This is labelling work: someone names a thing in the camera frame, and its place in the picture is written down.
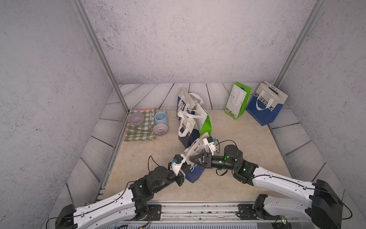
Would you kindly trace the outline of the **blue beige takeout bag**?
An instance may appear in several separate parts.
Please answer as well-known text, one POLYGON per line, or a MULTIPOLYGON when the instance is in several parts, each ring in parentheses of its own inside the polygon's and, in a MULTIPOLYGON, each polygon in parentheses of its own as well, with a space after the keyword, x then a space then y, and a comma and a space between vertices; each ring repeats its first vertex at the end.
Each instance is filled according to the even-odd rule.
POLYGON ((253 95, 247 112, 261 125, 274 122, 288 95, 267 81, 262 82, 253 95))

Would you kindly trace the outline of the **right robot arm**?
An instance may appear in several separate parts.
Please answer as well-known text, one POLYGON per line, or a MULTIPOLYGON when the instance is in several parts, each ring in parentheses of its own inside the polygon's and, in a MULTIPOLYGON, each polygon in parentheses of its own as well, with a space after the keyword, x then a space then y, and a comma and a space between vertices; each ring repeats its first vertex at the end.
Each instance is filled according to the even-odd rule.
POLYGON ((323 180, 315 183, 285 177, 243 159, 235 145, 227 145, 224 155, 206 150, 186 150, 188 161, 206 169, 231 170, 240 183, 273 190, 287 199, 261 194, 254 210, 260 219, 283 215, 310 220, 320 229, 340 229, 345 206, 332 187, 323 180))

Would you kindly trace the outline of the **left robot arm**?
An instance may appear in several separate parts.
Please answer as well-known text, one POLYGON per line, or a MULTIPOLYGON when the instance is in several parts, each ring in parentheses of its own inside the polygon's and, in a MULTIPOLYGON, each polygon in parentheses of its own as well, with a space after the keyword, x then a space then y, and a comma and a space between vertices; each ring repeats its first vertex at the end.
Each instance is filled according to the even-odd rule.
POLYGON ((125 190, 94 204, 75 208, 72 204, 64 207, 55 219, 56 229, 101 229, 122 220, 140 220, 149 212, 147 202, 154 194, 172 183, 180 187, 185 173, 182 167, 187 163, 169 163, 159 166, 148 175, 128 182, 125 190))

